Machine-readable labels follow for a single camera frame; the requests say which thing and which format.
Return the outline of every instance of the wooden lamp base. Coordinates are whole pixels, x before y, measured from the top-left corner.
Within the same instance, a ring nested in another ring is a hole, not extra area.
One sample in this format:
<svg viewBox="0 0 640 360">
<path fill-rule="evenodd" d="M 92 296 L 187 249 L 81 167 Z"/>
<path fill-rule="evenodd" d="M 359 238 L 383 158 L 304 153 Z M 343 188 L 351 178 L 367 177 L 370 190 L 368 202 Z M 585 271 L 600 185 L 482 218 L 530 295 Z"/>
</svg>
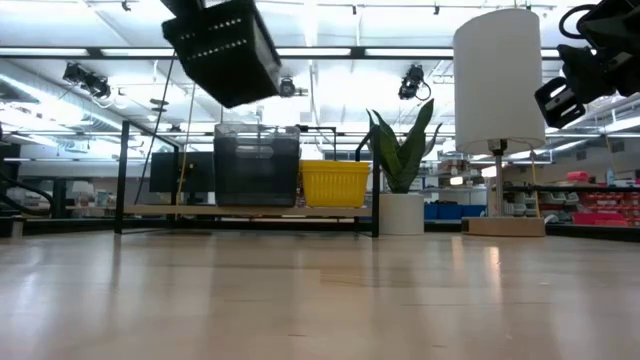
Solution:
<svg viewBox="0 0 640 360">
<path fill-rule="evenodd" d="M 526 217 L 462 218 L 462 233 L 479 236 L 544 237 L 544 219 Z"/>
</svg>

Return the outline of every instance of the wooden floor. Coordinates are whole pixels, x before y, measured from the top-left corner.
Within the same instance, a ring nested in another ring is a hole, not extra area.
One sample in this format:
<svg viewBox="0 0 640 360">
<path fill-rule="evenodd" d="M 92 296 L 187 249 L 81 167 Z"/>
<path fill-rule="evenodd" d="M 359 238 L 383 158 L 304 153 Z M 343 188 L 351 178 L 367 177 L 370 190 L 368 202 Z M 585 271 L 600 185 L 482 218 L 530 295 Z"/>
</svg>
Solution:
<svg viewBox="0 0 640 360">
<path fill-rule="evenodd" d="M 0 243 L 0 359 L 640 359 L 640 245 L 155 232 Z"/>
</svg>

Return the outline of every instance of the snake plant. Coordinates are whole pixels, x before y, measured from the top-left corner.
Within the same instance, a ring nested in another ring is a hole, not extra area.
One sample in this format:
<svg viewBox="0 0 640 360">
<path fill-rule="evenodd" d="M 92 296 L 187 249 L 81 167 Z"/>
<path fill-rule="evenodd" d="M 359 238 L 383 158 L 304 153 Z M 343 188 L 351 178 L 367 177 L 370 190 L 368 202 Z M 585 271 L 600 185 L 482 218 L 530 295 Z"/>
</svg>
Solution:
<svg viewBox="0 0 640 360">
<path fill-rule="evenodd" d="M 433 116 L 433 99 L 424 104 L 418 112 L 415 124 L 409 131 L 404 142 L 399 142 L 393 129 L 382 119 L 375 110 L 367 110 L 369 122 L 375 124 L 373 113 L 380 125 L 380 165 L 387 178 L 389 189 L 394 194 L 406 194 L 411 183 L 418 176 L 420 161 L 427 156 L 435 146 L 440 126 L 436 128 L 433 138 L 427 143 L 425 130 Z"/>
</svg>

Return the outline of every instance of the yellow plastic basket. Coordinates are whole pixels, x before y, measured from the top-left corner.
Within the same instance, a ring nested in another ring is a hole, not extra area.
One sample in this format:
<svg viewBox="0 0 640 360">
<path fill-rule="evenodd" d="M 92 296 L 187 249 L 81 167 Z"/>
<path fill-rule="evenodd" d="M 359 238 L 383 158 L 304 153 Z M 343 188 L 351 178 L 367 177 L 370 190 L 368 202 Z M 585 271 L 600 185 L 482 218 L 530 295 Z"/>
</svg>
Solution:
<svg viewBox="0 0 640 360">
<path fill-rule="evenodd" d="M 311 207 L 362 207 L 369 164 L 302 160 L 302 186 Z"/>
</svg>

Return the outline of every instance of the black monitor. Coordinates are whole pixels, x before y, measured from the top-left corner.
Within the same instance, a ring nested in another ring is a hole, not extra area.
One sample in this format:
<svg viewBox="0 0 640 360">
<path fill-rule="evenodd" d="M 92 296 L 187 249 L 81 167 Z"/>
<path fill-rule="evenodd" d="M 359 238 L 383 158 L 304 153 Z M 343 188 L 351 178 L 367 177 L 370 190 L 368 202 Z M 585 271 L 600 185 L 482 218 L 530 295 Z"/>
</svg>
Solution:
<svg viewBox="0 0 640 360">
<path fill-rule="evenodd" d="M 154 153 L 151 156 L 150 192 L 171 192 L 172 179 L 180 180 L 184 153 L 178 155 L 178 168 L 173 169 L 174 153 Z M 184 171 L 182 192 L 213 192 L 215 179 L 213 172 L 213 152 L 187 153 L 187 167 Z"/>
</svg>

